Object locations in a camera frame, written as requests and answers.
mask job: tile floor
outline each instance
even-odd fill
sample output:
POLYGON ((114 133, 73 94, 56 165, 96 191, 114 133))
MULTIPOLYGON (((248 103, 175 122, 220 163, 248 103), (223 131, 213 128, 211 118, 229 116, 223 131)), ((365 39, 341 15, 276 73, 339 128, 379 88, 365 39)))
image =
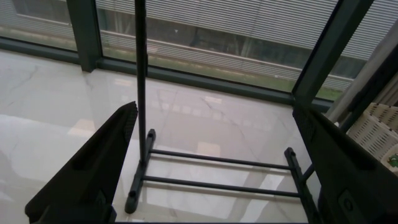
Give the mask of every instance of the tile floor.
MULTIPOLYGON (((287 164, 291 146, 309 166, 289 106, 147 80, 147 128, 156 149, 287 164)), ((25 204, 121 105, 137 98, 122 73, 0 51, 0 217, 28 223, 25 204)), ((138 125, 114 198, 127 222, 306 222, 297 199, 146 183, 137 211, 124 203, 139 160, 138 125)), ((281 170, 153 156, 148 175, 296 192, 281 170)), ((308 181, 314 198, 319 182, 308 181)))

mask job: green lawn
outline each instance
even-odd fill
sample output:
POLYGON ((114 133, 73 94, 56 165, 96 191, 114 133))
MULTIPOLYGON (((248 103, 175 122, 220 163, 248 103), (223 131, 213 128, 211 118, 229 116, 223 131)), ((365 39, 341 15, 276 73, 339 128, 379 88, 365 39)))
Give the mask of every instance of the green lawn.
MULTIPOLYGON (((35 42, 38 44, 51 45, 63 49, 76 50, 76 43, 73 40, 62 39, 59 37, 48 37, 39 34, 31 34, 23 30, 8 29, 0 27, 0 35, 13 39, 24 40, 28 42, 35 42)), ((136 61, 135 52, 111 49, 104 47, 103 53, 107 57, 114 57, 128 61, 136 61)), ((256 75, 241 73, 239 71, 231 71, 225 68, 215 68, 211 66, 199 65, 190 62, 183 62, 169 58, 149 57, 149 64, 158 67, 171 68, 184 72, 196 73, 199 75, 206 75, 209 77, 216 77, 234 82, 241 82, 250 85, 261 86, 281 91, 292 91, 295 80, 288 80, 284 78, 276 78, 267 75, 256 75)), ((342 94, 340 90, 322 87, 318 92, 317 97, 335 100, 342 94)))

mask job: rack leg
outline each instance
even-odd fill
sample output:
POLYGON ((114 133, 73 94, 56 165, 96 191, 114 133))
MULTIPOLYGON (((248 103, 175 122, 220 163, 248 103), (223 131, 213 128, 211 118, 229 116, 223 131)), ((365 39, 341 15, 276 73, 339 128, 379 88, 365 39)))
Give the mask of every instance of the rack leg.
POLYGON ((147 172, 148 163, 150 159, 149 151, 153 149, 154 143, 156 140, 156 132, 154 129, 151 129, 148 132, 147 139, 146 139, 146 151, 144 153, 144 160, 140 159, 136 174, 134 175, 134 179, 131 184, 130 192, 126 200, 126 204, 124 206, 124 211, 128 214, 132 214, 136 211, 139 201, 139 196, 141 193, 141 188, 144 183, 143 177, 147 172))
POLYGON ((303 174, 301 172, 301 168, 299 166, 299 162, 297 161, 296 158, 296 153, 294 153, 293 149, 291 147, 288 147, 285 150, 285 157, 287 160, 287 163, 290 167, 294 167, 294 169, 291 170, 292 172, 292 177, 294 180, 294 183, 297 188, 297 192, 301 195, 301 203, 303 205, 303 208, 305 210, 305 213, 308 218, 308 223, 323 223, 318 210, 315 206, 315 203, 313 202, 312 195, 310 191, 308 190, 308 187, 303 180, 303 174))

